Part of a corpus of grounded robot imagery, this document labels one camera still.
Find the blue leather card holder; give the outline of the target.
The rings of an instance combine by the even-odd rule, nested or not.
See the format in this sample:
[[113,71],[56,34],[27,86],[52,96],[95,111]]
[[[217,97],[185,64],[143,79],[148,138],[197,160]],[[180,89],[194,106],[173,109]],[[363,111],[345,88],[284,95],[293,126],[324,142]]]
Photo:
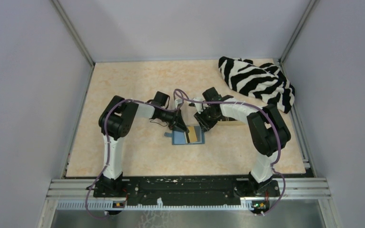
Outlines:
[[[205,144],[205,135],[204,132],[201,129],[202,133],[202,142],[198,144]],[[196,144],[187,144],[185,139],[185,133],[184,132],[178,132],[178,131],[171,131],[170,133],[165,132],[163,134],[166,138],[169,138],[171,140],[172,145],[196,145]]]

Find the gold credit card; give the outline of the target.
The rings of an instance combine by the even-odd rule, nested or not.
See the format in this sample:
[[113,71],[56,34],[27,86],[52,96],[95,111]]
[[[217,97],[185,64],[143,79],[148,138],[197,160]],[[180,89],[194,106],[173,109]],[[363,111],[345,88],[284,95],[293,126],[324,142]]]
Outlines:
[[202,133],[200,126],[188,126],[188,132],[185,133],[187,144],[198,144],[202,142]]

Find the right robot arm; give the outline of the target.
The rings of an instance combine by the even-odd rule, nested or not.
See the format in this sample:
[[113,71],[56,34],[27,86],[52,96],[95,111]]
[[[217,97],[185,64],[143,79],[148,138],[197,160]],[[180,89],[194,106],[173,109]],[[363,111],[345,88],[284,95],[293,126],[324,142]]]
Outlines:
[[194,118],[205,132],[224,117],[248,126],[252,143],[258,152],[249,172],[249,191],[255,196],[262,195],[272,180],[274,164],[291,140],[291,133],[277,106],[269,104],[258,107],[231,95],[221,96],[214,87],[207,89],[202,98],[194,99],[189,105],[196,108]]

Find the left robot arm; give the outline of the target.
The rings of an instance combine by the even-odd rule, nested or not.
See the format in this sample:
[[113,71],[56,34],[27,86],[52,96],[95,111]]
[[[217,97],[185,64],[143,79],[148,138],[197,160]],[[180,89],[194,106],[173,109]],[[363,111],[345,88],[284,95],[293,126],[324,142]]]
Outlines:
[[135,118],[158,119],[165,122],[170,130],[189,132],[183,121],[180,105],[174,110],[169,110],[169,101],[170,96],[160,91],[148,102],[124,99],[117,95],[112,98],[98,120],[105,143],[105,156],[103,170],[96,182],[97,187],[103,187],[113,197],[123,192],[123,142]]

